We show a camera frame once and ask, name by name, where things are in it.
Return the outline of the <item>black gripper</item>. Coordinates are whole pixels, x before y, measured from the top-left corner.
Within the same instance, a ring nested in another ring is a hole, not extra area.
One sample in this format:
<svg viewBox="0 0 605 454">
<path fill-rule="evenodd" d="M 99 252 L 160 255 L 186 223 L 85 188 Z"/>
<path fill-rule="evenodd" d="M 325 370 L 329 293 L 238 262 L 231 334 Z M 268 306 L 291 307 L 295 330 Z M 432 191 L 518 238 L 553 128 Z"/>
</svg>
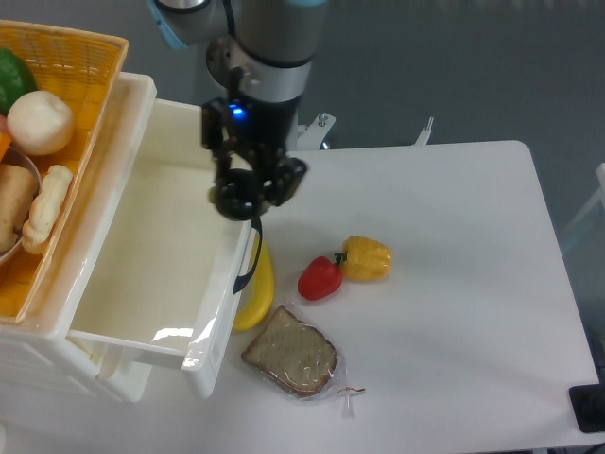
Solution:
<svg viewBox="0 0 605 454">
<path fill-rule="evenodd" d="M 251 170 L 267 180 L 267 202 L 280 206 L 298 190 L 307 164 L 288 157 L 285 141 L 298 99 L 277 103 L 252 96 L 217 97 L 201 106 L 201 143 L 212 152 L 215 185 L 209 199 L 216 208 L 235 208 L 231 181 L 232 156 L 244 159 Z"/>
</svg>

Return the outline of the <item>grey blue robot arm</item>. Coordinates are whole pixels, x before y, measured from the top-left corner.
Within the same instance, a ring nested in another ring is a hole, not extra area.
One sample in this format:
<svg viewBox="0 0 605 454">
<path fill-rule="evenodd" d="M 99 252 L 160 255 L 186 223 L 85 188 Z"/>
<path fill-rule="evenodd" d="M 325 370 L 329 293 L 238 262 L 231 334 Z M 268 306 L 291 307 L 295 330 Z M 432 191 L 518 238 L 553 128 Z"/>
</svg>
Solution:
<svg viewBox="0 0 605 454">
<path fill-rule="evenodd" d="M 150 1 L 166 44 L 206 43 L 225 94 L 202 105 L 201 143 L 216 164 L 214 204 L 248 220 L 291 199 L 306 165 L 288 156 L 320 43 L 325 1 Z"/>
</svg>

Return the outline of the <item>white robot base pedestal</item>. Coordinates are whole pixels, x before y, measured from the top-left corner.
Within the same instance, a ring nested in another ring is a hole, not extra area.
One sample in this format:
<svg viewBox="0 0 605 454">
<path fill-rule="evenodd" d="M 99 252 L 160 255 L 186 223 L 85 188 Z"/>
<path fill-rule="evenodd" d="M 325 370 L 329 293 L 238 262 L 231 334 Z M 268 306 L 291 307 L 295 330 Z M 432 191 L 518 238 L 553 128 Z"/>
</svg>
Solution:
<svg viewBox="0 0 605 454">
<path fill-rule="evenodd" d="M 308 125 L 299 123 L 299 111 L 296 110 L 285 141 L 287 151 L 327 150 L 327 139 L 337 118 L 327 112 L 320 112 Z"/>
</svg>

